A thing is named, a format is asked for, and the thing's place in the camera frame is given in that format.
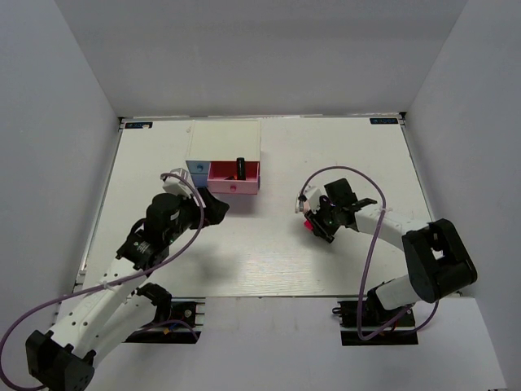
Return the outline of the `green highlighter black body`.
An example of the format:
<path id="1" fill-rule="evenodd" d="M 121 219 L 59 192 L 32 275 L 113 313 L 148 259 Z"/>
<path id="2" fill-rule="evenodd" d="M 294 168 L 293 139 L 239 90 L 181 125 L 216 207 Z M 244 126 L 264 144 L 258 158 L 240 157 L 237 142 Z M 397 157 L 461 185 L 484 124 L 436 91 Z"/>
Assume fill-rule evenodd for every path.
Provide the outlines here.
<path id="1" fill-rule="evenodd" d="M 238 157 L 236 159 L 236 178 L 240 181 L 245 181 L 247 179 L 246 161 L 243 157 Z"/>

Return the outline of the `pink drawer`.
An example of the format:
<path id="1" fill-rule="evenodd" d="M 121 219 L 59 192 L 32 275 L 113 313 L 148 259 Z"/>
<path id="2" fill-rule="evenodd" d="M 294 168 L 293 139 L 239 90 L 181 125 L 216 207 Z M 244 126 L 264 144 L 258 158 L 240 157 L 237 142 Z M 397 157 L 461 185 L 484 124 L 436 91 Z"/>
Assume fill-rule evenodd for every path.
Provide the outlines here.
<path id="1" fill-rule="evenodd" d="M 236 161 L 213 161 L 208 172 L 208 189 L 212 193 L 231 195 L 256 195 L 260 189 L 260 162 L 246 161 L 245 181 L 224 180 L 236 176 Z"/>

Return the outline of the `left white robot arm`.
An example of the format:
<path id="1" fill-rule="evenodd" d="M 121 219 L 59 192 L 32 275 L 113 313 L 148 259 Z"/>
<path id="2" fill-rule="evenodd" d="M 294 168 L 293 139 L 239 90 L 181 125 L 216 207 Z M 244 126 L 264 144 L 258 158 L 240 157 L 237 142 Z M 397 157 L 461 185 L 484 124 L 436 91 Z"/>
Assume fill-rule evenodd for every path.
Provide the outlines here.
<path id="1" fill-rule="evenodd" d="M 28 371 L 50 390 L 84 390 L 103 358 L 141 326 L 162 325 L 172 316 L 172 295 L 149 282 L 151 270 L 169 255 L 185 231 L 220 224 L 230 206 L 205 187 L 153 197 L 144 218 L 130 230 L 103 275 L 101 289 L 47 332 L 25 342 Z"/>

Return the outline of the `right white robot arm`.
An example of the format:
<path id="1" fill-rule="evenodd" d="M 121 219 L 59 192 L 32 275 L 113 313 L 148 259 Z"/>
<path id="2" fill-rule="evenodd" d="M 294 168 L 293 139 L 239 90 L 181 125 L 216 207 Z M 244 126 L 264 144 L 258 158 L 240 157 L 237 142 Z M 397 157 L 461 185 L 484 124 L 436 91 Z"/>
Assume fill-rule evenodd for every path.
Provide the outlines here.
<path id="1" fill-rule="evenodd" d="M 302 213 L 314 235 L 330 243 L 341 227 L 375 234 L 404 253 L 406 275 L 384 282 L 367 293 L 361 312 L 379 325 L 387 324 L 406 306 L 435 303 L 478 279 L 477 269 L 454 224 L 413 220 L 385 209 L 377 200 L 359 199 L 341 178 L 322 190 L 307 186 L 298 195 Z"/>

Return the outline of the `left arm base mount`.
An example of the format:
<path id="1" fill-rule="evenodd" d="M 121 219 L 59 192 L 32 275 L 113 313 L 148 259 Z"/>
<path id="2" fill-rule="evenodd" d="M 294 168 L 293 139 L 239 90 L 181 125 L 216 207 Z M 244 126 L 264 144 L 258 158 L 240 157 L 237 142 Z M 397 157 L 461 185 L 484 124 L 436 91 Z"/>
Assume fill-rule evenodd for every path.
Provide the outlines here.
<path id="1" fill-rule="evenodd" d="M 125 343 L 194 345 L 204 325 L 204 299 L 175 298 L 156 283 L 146 283 L 132 293 L 154 308 L 154 318 L 127 337 Z"/>

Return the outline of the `light blue drawer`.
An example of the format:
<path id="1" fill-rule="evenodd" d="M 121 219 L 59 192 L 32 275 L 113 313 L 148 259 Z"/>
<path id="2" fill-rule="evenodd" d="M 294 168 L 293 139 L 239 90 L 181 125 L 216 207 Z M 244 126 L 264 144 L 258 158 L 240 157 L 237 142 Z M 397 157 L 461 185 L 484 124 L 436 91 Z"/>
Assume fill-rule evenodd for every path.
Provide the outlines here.
<path id="1" fill-rule="evenodd" d="M 211 162 L 209 160 L 187 160 L 186 167 L 191 175 L 208 175 Z"/>

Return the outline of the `dark blue drawer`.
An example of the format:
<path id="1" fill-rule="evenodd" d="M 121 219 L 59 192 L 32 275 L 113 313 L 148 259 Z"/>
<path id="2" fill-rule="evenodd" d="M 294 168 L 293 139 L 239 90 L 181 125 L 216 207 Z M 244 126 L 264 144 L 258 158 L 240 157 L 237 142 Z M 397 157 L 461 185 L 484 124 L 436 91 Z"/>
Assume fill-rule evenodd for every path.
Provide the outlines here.
<path id="1" fill-rule="evenodd" d="M 191 179 L 196 188 L 208 186 L 208 173 L 191 174 Z"/>

